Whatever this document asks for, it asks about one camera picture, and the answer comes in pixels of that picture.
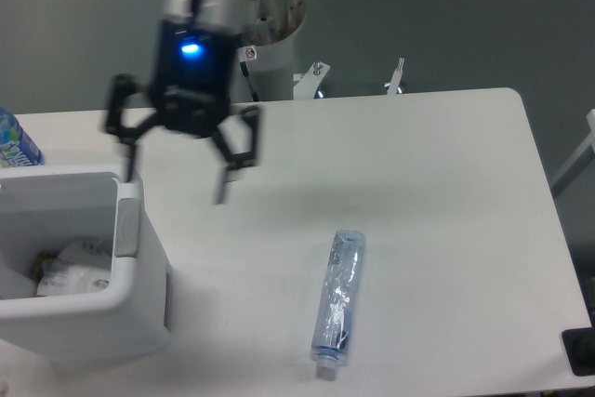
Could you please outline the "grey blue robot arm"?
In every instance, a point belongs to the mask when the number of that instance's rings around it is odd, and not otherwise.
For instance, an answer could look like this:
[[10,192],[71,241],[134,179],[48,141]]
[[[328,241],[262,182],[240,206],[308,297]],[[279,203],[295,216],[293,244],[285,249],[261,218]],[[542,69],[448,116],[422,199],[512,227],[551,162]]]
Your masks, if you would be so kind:
[[139,142],[162,127],[218,149],[216,200],[259,161],[262,106],[294,96],[293,43],[303,21],[299,0],[164,0],[152,76],[111,82],[106,133],[126,150],[136,173]]

